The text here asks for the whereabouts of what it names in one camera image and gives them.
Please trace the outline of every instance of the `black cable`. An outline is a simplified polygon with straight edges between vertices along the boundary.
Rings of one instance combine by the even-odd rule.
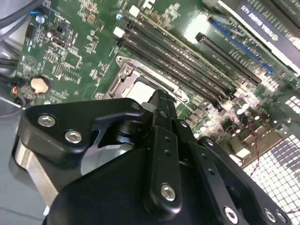
[[[1,64],[17,65],[18,62],[19,62],[19,60],[0,58],[0,63]]]
[[[0,63],[0,68],[4,68],[4,69],[17,69],[17,65],[7,65],[7,64],[1,64]]]
[[[26,106],[26,100],[24,99],[23,95],[21,95],[19,93],[19,91],[17,90],[17,93],[16,95],[20,98],[20,100],[22,101],[22,105],[19,109],[17,109],[16,111],[12,112],[12,113],[9,113],[9,114],[6,114],[6,115],[0,115],[0,119],[3,119],[3,118],[7,118],[7,117],[11,117],[11,116],[14,116],[16,114],[18,114],[25,106]]]
[[[18,11],[14,12],[7,17],[0,19],[0,29],[5,28],[11,25],[13,22],[17,21],[18,19],[22,18],[25,15],[29,15],[32,10],[39,7],[42,4],[43,0],[33,0],[31,3],[27,4],[26,6],[22,7]]]
[[[22,25],[24,23],[26,23],[26,21],[28,20],[30,16],[27,15],[25,16],[22,20],[20,20],[15,26],[13,26],[10,30],[8,30],[6,33],[2,34],[0,36],[0,41],[3,41],[5,39],[7,39],[10,35],[12,35],[13,33],[15,33],[20,27],[22,27]]]
[[[14,57],[20,57],[20,51],[14,48],[12,45],[8,44],[5,40],[0,41],[0,46],[5,49],[6,52],[13,55]]]

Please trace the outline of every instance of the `dimm slot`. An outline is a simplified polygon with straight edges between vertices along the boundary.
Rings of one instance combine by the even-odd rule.
[[[153,56],[151,56],[151,54],[149,54],[149,51],[147,51],[147,50],[145,51],[142,46],[137,46],[136,43],[134,43],[134,42],[132,42],[132,41],[130,41],[128,39],[122,39],[122,41],[123,41],[123,45],[131,53],[137,55],[139,58],[141,58],[142,60],[144,60],[146,63],[154,65],[156,67],[156,69],[158,71],[162,72],[162,74],[165,74],[165,76],[169,75],[173,79],[178,80],[183,85],[185,85],[186,87],[190,88],[193,92],[195,92],[196,94],[198,94],[199,96],[201,96],[205,100],[211,102],[214,106],[219,105],[219,103],[218,103],[218,101],[216,99],[214,99],[211,96],[209,96],[207,93],[205,93],[205,91],[201,91],[200,89],[198,89],[197,87],[195,87],[193,84],[190,84],[187,80],[185,80],[180,75],[174,73],[169,68],[165,67],[156,58],[154,58]]]
[[[173,57],[170,53],[166,52],[163,48],[156,45],[156,43],[149,40],[146,36],[134,33],[134,30],[131,30],[129,39],[133,39],[135,42],[138,42],[144,46],[147,46],[148,49],[151,49],[155,54],[162,56],[169,64],[172,64],[180,72],[188,75],[194,82],[198,83],[200,86],[206,88],[208,91],[212,92],[215,96],[220,96],[222,99],[226,99],[226,95],[223,90],[220,90],[218,87],[209,85],[209,81],[205,79],[204,76],[197,73],[194,69],[188,67],[187,65],[178,61],[176,57]]]

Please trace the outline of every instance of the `green circuit board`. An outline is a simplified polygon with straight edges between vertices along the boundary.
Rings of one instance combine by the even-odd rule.
[[[143,7],[145,2],[151,4],[151,8]],[[139,15],[133,19],[147,21],[157,32],[170,37],[198,60],[206,74],[215,76],[229,90],[242,89],[249,93],[251,97],[248,101],[252,107],[257,107],[272,95],[280,94],[280,86],[297,88],[297,79],[292,71],[250,37],[231,17],[220,19],[206,10],[199,0],[47,0],[44,2],[45,21],[38,22],[34,16],[31,19],[30,28],[34,31],[26,36],[16,72],[17,76],[28,81],[42,76],[50,82],[50,89],[45,94],[36,94],[30,83],[22,87],[22,94],[30,100],[30,104],[101,99],[120,70],[117,57],[143,62],[143,59],[132,54],[126,47],[116,45],[113,33],[120,26],[118,15],[131,17],[128,11],[132,5],[140,9]],[[213,26],[208,21],[210,16],[230,30],[233,38],[258,55],[261,61],[254,60]],[[235,71],[226,62],[222,62],[218,55],[196,40],[198,33],[217,44],[261,79],[262,83],[253,85],[243,78],[240,71]],[[272,73],[268,73],[262,62],[273,68]],[[219,121],[232,113],[227,111],[219,115],[211,102],[181,82],[177,84],[190,99],[186,105],[177,106],[180,118],[189,120],[197,109],[204,111],[203,119],[209,114]],[[193,129],[198,131],[201,123],[202,119],[193,122]],[[218,125],[210,132],[215,133],[220,127]]]

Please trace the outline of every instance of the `pcie slot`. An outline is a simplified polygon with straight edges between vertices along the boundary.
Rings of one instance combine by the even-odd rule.
[[[200,43],[206,45],[211,50],[213,50],[214,52],[222,56],[222,58],[224,58],[226,61],[234,65],[239,71],[241,71],[242,75],[250,82],[254,83],[255,85],[258,85],[259,83],[262,82],[261,79],[259,79],[256,75],[254,75],[248,69],[243,67],[240,63],[234,60],[229,54],[227,54],[218,46],[216,46],[214,43],[212,43],[208,38],[202,37]]]

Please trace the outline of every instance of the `perforated metal panel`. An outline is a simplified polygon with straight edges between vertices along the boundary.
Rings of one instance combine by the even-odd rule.
[[[244,170],[250,175],[257,161]],[[252,179],[285,212],[300,208],[300,142],[290,136],[260,156],[259,168]],[[294,225],[300,225],[300,212],[288,214]]]

